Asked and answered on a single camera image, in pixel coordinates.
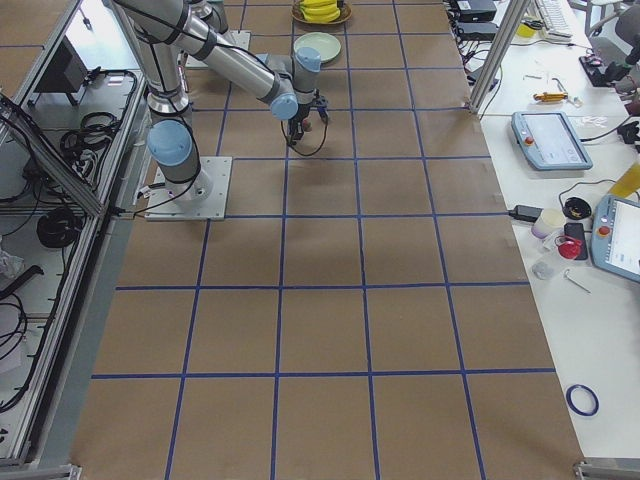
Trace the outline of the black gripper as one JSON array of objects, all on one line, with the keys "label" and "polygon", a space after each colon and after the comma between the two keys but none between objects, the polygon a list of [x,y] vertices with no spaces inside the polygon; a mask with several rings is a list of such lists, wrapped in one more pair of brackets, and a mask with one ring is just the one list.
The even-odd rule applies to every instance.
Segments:
[{"label": "black gripper", "polygon": [[327,109],[328,101],[321,94],[316,94],[309,103],[300,105],[294,117],[287,121],[287,130],[291,131],[289,136],[289,144],[296,145],[297,141],[300,141],[304,137],[306,133],[305,121],[310,120],[309,116],[312,110],[316,110],[320,116],[321,121],[325,125],[327,125],[329,122]]}]

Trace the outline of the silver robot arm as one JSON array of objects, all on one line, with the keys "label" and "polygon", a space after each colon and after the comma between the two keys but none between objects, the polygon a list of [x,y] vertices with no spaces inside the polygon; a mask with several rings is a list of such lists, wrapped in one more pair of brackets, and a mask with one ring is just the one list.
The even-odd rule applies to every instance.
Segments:
[{"label": "silver robot arm", "polygon": [[254,54],[238,44],[217,1],[117,1],[133,30],[156,122],[195,124],[202,154],[236,157],[230,183],[233,214],[274,215],[284,204],[285,157],[321,152],[314,123],[328,126],[328,97],[344,100],[346,76],[324,71],[321,55],[288,38],[259,45],[288,46],[285,55]]},{"label": "silver robot arm", "polygon": [[223,1],[189,0],[192,12],[218,33],[228,31],[229,25]]}]

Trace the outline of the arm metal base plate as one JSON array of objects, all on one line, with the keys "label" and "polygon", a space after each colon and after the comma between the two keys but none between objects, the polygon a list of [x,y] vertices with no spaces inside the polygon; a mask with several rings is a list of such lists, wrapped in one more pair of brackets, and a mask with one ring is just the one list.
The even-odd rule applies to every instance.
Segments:
[{"label": "arm metal base plate", "polygon": [[[223,34],[223,37],[232,45],[248,50],[251,40],[250,30],[231,30]],[[182,65],[187,69],[207,69],[208,65],[203,61],[195,59],[186,53],[182,54]]]},{"label": "arm metal base plate", "polygon": [[177,200],[188,183],[167,183],[160,167],[156,168],[154,181],[164,186],[150,193],[150,209],[144,212],[148,221],[200,221],[223,220],[230,185],[231,157],[201,156],[201,171],[195,183]]}]

